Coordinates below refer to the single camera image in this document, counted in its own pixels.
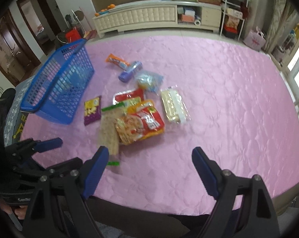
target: blue plastic basket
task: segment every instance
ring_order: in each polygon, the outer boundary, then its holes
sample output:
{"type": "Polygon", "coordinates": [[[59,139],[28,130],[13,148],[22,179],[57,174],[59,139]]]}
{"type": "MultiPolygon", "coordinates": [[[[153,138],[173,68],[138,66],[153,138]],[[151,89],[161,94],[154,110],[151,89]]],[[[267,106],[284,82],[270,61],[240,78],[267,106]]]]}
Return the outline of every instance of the blue plastic basket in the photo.
{"type": "Polygon", "coordinates": [[[70,124],[94,73],[85,39],[65,45],[34,77],[20,109],[55,123],[70,124]]]}

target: person's hand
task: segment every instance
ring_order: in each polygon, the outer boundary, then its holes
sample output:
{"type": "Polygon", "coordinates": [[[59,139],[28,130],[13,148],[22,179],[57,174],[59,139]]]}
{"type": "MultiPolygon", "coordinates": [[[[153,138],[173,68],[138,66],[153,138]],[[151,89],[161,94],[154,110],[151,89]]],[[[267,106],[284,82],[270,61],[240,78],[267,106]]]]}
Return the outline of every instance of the person's hand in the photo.
{"type": "Polygon", "coordinates": [[[20,206],[20,208],[17,208],[14,213],[17,215],[18,219],[24,220],[27,209],[27,206],[20,206]]]}
{"type": "Polygon", "coordinates": [[[7,203],[5,203],[4,199],[0,199],[0,208],[8,215],[13,213],[11,207],[7,203]]]}
{"type": "MultiPolygon", "coordinates": [[[[13,213],[11,207],[7,203],[5,203],[4,199],[0,199],[0,208],[8,215],[13,213]]],[[[17,215],[18,219],[23,220],[25,218],[27,209],[27,206],[20,206],[20,208],[14,210],[14,213],[17,215]]]]}

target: pink shopping bag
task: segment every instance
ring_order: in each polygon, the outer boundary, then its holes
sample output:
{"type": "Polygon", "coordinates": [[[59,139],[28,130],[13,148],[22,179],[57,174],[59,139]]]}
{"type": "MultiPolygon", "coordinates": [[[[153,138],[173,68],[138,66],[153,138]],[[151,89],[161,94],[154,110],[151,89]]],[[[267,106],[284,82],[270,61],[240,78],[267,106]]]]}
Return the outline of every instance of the pink shopping bag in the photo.
{"type": "Polygon", "coordinates": [[[260,31],[258,27],[256,30],[251,30],[247,37],[244,39],[244,44],[246,44],[249,48],[252,48],[255,51],[261,50],[263,45],[265,45],[264,34],[260,31]]]}

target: curtain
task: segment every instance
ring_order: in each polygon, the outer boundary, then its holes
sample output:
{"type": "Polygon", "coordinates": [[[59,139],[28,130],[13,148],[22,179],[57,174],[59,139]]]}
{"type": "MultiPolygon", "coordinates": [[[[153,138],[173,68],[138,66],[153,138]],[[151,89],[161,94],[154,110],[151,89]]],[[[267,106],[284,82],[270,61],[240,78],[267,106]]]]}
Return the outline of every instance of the curtain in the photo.
{"type": "Polygon", "coordinates": [[[296,15],[297,12],[289,1],[275,0],[273,18],[268,29],[266,43],[263,47],[264,51],[267,53],[273,51],[285,27],[296,15]]]}

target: blue gripper pad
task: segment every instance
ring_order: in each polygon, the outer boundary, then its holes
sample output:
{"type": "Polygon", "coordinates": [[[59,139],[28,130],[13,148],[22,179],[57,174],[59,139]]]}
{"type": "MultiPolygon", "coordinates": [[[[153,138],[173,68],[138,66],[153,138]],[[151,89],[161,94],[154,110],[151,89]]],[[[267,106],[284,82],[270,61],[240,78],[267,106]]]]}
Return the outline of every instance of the blue gripper pad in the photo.
{"type": "Polygon", "coordinates": [[[83,185],[81,196],[88,199],[93,195],[109,161],[109,150],[100,146],[93,158],[87,160],[80,168],[80,182],[83,185]]]}
{"type": "Polygon", "coordinates": [[[34,146],[34,151],[42,153],[48,150],[60,148],[63,145],[61,138],[37,142],[34,146]]]}
{"type": "Polygon", "coordinates": [[[191,157],[207,193],[217,200],[220,195],[218,185],[222,182],[221,168],[215,161],[210,160],[200,147],[193,149],[191,157]]]}

